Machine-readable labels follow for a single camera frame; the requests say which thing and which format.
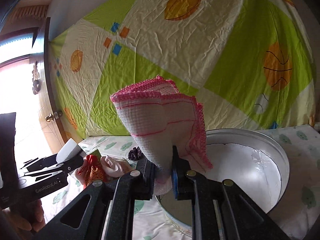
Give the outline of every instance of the white device part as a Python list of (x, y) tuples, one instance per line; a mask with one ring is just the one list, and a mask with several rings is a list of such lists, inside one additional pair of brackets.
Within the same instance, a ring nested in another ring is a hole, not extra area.
[(64, 162), (76, 156), (79, 152), (81, 152), (81, 156), (83, 155), (82, 157), (86, 155), (81, 147), (73, 139), (70, 138), (58, 152), (56, 161), (57, 163)]

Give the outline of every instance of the door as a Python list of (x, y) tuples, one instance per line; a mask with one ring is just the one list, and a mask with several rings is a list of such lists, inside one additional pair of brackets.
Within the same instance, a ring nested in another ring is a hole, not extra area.
[(48, 145), (54, 154), (66, 143), (67, 136), (60, 119), (62, 111), (56, 107), (50, 82), (48, 60), (49, 25), (50, 18), (48, 17), (44, 21), (32, 46), (30, 64), (34, 65), (32, 90), (39, 101), (40, 125)]

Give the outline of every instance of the orange square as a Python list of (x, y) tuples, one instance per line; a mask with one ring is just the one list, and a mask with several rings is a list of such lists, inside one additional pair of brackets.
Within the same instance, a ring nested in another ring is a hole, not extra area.
[(128, 35), (129, 30), (130, 30), (129, 28), (123, 27), (123, 29), (122, 29), (122, 31), (120, 33), (120, 37), (125, 38)]
[(103, 46), (105, 46), (106, 48), (109, 48), (110, 44), (111, 44), (111, 39), (110, 38), (106, 38), (106, 40), (103, 43)]

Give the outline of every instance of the blue square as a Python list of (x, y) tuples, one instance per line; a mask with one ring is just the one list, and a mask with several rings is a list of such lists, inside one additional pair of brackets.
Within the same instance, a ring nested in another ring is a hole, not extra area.
[(119, 25), (120, 25), (119, 23), (113, 23), (113, 26), (111, 27), (111, 31), (115, 33), (119, 28)]
[(116, 44), (116, 45), (114, 46), (112, 52), (118, 56), (119, 53), (120, 53), (121, 48), (122, 48), (122, 47), (121, 47), (119, 44)]

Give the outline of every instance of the metal bowl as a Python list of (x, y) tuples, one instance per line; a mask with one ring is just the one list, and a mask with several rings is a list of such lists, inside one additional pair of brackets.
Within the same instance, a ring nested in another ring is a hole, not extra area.
[[(232, 179), (265, 213), (273, 209), (285, 192), (290, 174), (282, 147), (255, 131), (219, 129), (206, 133), (207, 156), (213, 169), (202, 174), (220, 182)], [(192, 236), (191, 201), (176, 201), (172, 190), (156, 198), (170, 222)]]

